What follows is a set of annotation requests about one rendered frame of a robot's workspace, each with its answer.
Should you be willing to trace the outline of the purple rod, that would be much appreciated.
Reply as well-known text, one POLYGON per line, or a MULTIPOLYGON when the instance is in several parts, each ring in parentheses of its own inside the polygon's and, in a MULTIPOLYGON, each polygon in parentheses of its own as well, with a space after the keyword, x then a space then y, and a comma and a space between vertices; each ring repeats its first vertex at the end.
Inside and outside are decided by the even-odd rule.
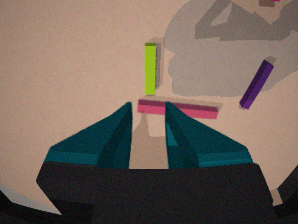
POLYGON ((271 63, 267 62, 266 60, 263 60, 256 75, 254 76, 248 89, 246 90, 245 94, 239 102, 242 108, 245 108, 247 110, 250 108, 255 98, 259 94, 260 90, 262 89, 263 85, 265 84, 273 68, 274 66, 271 63))

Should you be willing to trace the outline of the lime green rod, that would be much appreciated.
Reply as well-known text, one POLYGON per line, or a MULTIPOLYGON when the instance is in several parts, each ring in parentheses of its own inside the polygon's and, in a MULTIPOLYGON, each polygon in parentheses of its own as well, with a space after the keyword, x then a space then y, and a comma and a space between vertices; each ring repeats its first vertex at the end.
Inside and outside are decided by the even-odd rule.
POLYGON ((145 94, 155 94, 156 43, 145 43, 145 94))

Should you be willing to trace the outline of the pink rod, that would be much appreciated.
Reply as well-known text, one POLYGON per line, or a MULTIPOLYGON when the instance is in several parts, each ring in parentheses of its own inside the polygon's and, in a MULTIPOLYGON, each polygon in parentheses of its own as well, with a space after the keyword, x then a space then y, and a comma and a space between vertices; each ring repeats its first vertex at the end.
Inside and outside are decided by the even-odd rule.
MULTIPOLYGON (((216 107, 181 104, 181 103, 172 103, 172 104, 178 107, 189 117, 216 119, 219 113, 216 107)), ((165 115, 165 102, 138 99, 137 112, 165 115)))

